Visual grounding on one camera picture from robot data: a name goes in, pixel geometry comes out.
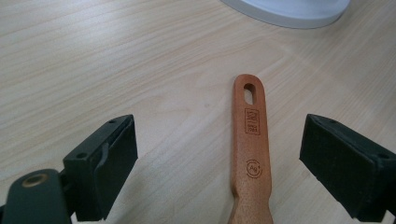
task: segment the utensil handle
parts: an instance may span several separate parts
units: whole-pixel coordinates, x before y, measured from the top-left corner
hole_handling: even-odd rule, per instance
[[[251,92],[252,104],[245,100],[246,90]],[[232,190],[230,223],[273,223],[264,87],[252,75],[238,76],[233,85]]]

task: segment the wooden table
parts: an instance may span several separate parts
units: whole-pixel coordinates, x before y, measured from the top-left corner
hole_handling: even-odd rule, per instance
[[[352,0],[336,23],[294,30],[219,0],[1,1],[0,203],[18,177],[61,171],[104,122],[134,114],[139,160],[106,223],[226,223],[232,86],[248,73],[266,92],[274,222],[359,223],[299,161],[304,120],[395,152],[395,11]]]

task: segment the engraved logo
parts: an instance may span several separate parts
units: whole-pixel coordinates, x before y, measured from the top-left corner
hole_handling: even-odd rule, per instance
[[[245,133],[260,135],[260,113],[255,109],[245,109]]]
[[[259,178],[262,175],[262,168],[258,161],[247,161],[247,175],[252,178]]]

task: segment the screw hole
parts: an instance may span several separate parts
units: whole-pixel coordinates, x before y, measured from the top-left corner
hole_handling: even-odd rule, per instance
[[[46,174],[32,175],[23,180],[22,186],[24,188],[31,188],[46,182],[48,178]]]
[[[85,153],[85,152],[81,152],[81,153],[77,154],[77,158],[79,158],[79,159],[83,159],[86,156],[87,156],[87,153]]]
[[[385,154],[382,154],[382,153],[378,154],[378,157],[381,158],[381,159],[389,159],[388,155],[385,155]]]

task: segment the white lamp base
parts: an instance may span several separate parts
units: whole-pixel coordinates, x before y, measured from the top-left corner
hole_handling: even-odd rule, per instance
[[[221,0],[249,17],[289,28],[318,28],[336,21],[349,0]]]

